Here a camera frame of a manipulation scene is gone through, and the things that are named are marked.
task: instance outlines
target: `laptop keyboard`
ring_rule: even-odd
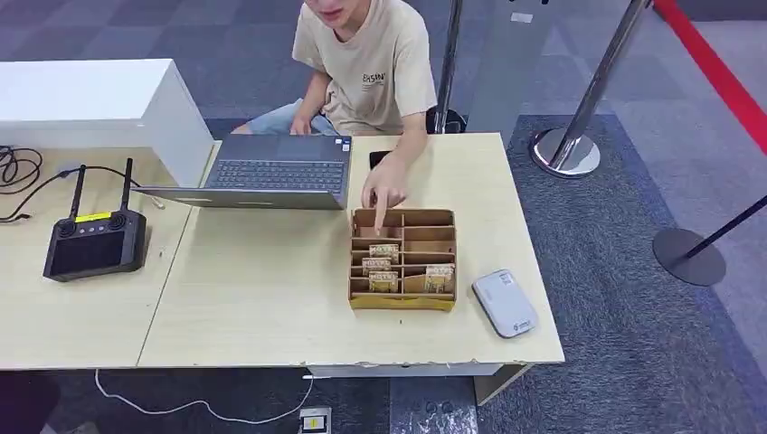
[[[222,160],[211,188],[319,190],[341,193],[344,164],[338,162]]]

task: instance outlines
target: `stanchion base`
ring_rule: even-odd
[[[703,239],[686,229],[665,229],[652,241],[652,251],[660,265],[675,278],[699,287],[710,287],[721,282],[727,271],[722,253],[711,245],[694,257],[685,258],[685,253]]]
[[[561,168],[555,169],[549,165],[556,149],[562,143],[564,133],[564,128],[557,128],[535,135],[530,144],[530,156],[533,161],[549,174],[561,178],[574,179],[590,175],[599,166],[601,155],[599,148],[586,136],[581,136]]]

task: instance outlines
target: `small cardboard card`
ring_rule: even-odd
[[[397,272],[371,271],[370,292],[397,292]]]
[[[391,271],[392,260],[390,258],[362,258],[362,275],[367,276],[370,271]]]
[[[397,244],[374,244],[370,246],[372,258],[390,258],[392,264],[400,263],[400,246]]]
[[[453,264],[427,265],[423,290],[435,294],[450,292],[448,284],[452,281],[454,272]]]

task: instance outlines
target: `red barrier rope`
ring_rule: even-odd
[[[759,104],[690,23],[675,0],[656,0],[655,9],[677,34],[719,97],[767,154],[767,115]]]

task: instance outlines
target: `cardboard compartment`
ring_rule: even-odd
[[[450,311],[456,302],[457,269],[445,292],[426,292],[427,265],[457,264],[456,228],[450,210],[389,210],[381,237],[373,231],[375,210],[353,214],[352,250],[349,272],[349,304],[354,309],[430,309]],[[396,293],[370,291],[362,259],[369,258],[371,245],[397,244],[399,273]]]
[[[407,265],[455,263],[455,254],[439,251],[405,251],[404,253],[400,253],[400,257],[400,263]]]
[[[362,259],[370,258],[370,250],[352,250],[352,266],[362,266]],[[400,253],[397,260],[392,265],[402,264],[402,254]]]
[[[452,226],[455,224],[453,220],[453,211],[450,210],[418,210],[418,212],[404,212],[402,217],[404,218],[402,226]]]
[[[402,294],[402,279],[397,279],[397,292],[370,292],[370,281],[367,278],[349,278],[349,292],[350,294],[360,295],[365,294],[368,296],[389,296],[389,295],[401,295]]]
[[[352,238],[352,250],[368,251],[374,244],[397,244],[402,251],[402,238]]]
[[[408,241],[454,241],[454,226],[405,227],[403,238]]]
[[[455,253],[455,241],[405,241],[402,251]]]
[[[375,233],[375,229],[370,226],[362,226],[358,228],[356,231],[357,233],[355,236],[359,238],[396,238],[397,240],[402,239],[402,228],[392,227],[392,226],[383,226],[381,228],[381,234]]]
[[[361,265],[353,265],[351,268],[351,273],[349,274],[352,278],[367,278],[365,274],[363,273],[363,267]],[[396,271],[397,274],[402,277],[402,265],[392,265],[391,271]]]

